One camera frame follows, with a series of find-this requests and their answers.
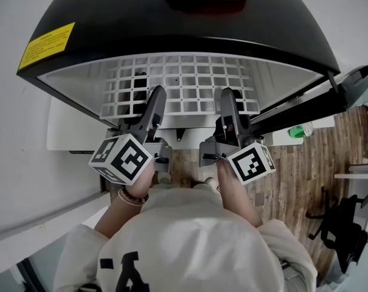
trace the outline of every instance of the black print on sweatshirt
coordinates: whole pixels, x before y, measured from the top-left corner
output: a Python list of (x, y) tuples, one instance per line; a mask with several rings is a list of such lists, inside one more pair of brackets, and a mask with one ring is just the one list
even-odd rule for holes
[(141, 274), (135, 268), (134, 261), (136, 260), (139, 260), (137, 252), (123, 255), (122, 273), (117, 281), (116, 292), (150, 292), (148, 284), (143, 282)]

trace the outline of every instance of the white sweatshirt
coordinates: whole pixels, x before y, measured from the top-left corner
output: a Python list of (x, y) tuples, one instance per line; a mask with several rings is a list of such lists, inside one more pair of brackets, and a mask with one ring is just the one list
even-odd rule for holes
[(84, 225), (71, 231), (54, 291), (96, 283), (102, 291), (311, 292), (316, 276), (281, 221), (255, 228), (213, 192), (168, 189), (150, 195), (111, 239)]

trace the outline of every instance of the beaded bracelet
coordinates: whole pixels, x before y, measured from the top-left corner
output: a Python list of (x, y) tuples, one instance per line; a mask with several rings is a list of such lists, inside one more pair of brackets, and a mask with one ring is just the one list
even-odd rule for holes
[(125, 203), (130, 204), (132, 206), (136, 206), (136, 207), (143, 206), (148, 200), (148, 194), (145, 196), (145, 198), (136, 198), (134, 196), (131, 196), (130, 193), (127, 192), (127, 189), (125, 187), (119, 190), (119, 197)]

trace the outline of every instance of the wrist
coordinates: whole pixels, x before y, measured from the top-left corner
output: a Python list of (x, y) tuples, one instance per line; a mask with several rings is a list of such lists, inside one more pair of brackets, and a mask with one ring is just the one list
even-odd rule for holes
[(139, 189), (139, 190), (134, 189), (133, 186), (126, 186), (125, 188), (126, 188), (127, 192), (135, 198), (145, 198), (147, 196), (148, 190), (149, 190), (148, 187), (146, 189)]
[(244, 188), (244, 186), (240, 183), (239, 179), (236, 176), (231, 175), (224, 175), (221, 177), (218, 176), (218, 180), (220, 190), (234, 191), (240, 189), (241, 187)]
[(146, 201), (148, 200), (148, 194), (146, 194), (144, 197), (135, 197), (132, 196), (126, 188), (122, 188), (119, 190), (119, 198), (124, 201), (127, 204), (130, 204), (132, 206), (142, 207)]

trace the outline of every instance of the wooden floor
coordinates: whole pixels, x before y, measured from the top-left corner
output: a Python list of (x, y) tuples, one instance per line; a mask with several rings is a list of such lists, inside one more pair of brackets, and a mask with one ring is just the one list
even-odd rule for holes
[[(355, 108), (335, 117), (334, 128), (315, 130), (303, 145), (269, 147), (277, 171), (247, 185), (250, 199), (264, 221), (277, 218), (285, 222), (306, 247), (321, 276), (327, 272), (333, 251), (324, 247), (318, 237), (308, 239), (320, 220), (309, 220), (305, 213), (321, 212), (321, 187), (341, 198), (347, 183), (333, 179), (350, 164), (362, 163), (368, 149), (367, 116), (364, 108)], [(193, 178), (204, 181), (217, 178), (216, 167), (198, 167), (198, 150), (175, 150), (172, 180), (180, 187), (190, 187)]]

